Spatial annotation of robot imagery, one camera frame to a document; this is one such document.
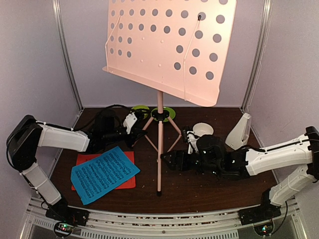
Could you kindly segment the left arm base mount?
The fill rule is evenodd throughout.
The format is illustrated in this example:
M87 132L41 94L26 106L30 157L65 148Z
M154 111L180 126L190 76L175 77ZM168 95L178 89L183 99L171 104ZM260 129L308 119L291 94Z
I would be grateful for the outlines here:
M74 226L86 226L89 214L87 210L68 206L67 200L62 198L56 204L48 205L45 216Z

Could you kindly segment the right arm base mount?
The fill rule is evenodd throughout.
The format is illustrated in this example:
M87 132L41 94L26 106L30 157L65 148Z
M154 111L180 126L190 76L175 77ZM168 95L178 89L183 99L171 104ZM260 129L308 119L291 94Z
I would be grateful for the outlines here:
M241 209L238 211L241 225L254 224L281 215L281 207L271 204L269 199L270 190L262 194L261 204L259 206Z

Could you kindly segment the blue sheet music paper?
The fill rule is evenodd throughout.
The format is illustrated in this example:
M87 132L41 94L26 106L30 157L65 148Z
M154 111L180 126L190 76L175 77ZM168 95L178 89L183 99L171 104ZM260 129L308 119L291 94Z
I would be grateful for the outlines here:
M76 191L83 205L89 205L116 189L140 169L118 146L71 170L71 189Z

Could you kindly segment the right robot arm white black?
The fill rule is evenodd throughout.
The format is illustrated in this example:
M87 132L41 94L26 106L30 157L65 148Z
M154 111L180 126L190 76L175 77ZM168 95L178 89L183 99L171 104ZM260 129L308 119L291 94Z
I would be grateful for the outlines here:
M281 167L298 166L283 182L263 193L261 205L255 212L262 220L308 183L319 179L319 132L313 126L284 143L264 148L244 145L233 151L227 151L223 140L211 134L197 136L185 130L183 136L189 149L160 156L170 170L195 169L200 173L208 170L217 177L240 180Z

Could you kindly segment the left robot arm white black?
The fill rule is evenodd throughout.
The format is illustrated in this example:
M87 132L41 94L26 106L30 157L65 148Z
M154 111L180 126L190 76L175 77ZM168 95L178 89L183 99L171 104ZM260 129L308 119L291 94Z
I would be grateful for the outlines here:
M138 123L149 112L147 109L126 108L128 114L120 120L113 106L99 111L84 126L67 128L41 122L26 115L6 140L6 158L34 190L52 207L61 221L72 216L68 203L40 168L35 157L39 147L70 149L84 154L94 154L106 146L124 141L127 147L146 135Z

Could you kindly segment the pink music stand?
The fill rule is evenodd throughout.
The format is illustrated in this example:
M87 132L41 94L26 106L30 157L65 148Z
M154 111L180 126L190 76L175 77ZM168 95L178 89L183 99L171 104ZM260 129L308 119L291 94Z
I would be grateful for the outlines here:
M237 2L234 0L111 0L104 71L157 91L163 153L163 95L202 107L216 105Z

